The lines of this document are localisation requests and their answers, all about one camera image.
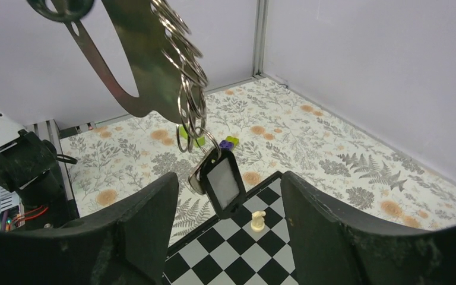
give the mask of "cream chess piece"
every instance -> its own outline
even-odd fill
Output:
[[[265,211],[256,211],[252,213],[251,229],[257,233],[265,228]]]

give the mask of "white backdrop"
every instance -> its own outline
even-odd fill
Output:
[[[264,72],[456,181],[456,1],[270,1]]]
[[[203,52],[216,88],[249,78],[256,1],[170,0]],[[100,1],[83,20],[122,87],[137,94],[116,32]],[[61,128],[124,115],[63,24],[25,0],[0,0],[0,109],[22,124],[54,118]]]

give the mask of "chess board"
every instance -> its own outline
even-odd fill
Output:
[[[169,249],[163,284],[297,284],[280,173],[247,198],[232,218],[213,217]],[[266,212],[259,233],[251,230],[254,211]]]

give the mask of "black key tag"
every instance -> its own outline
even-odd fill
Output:
[[[245,202],[245,187],[233,153],[212,151],[200,169],[200,187],[220,219],[229,219]]]

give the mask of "botanical print surface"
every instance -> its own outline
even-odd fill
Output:
[[[277,170],[291,170],[382,219],[429,230],[456,224],[454,185],[274,81],[210,94],[207,106],[207,128],[216,139],[240,139],[234,154],[247,191]],[[80,160],[69,174],[81,216],[171,171],[180,190],[170,244],[214,215],[208,198],[193,194],[186,181],[203,153],[181,153],[175,125],[156,112],[61,143]]]

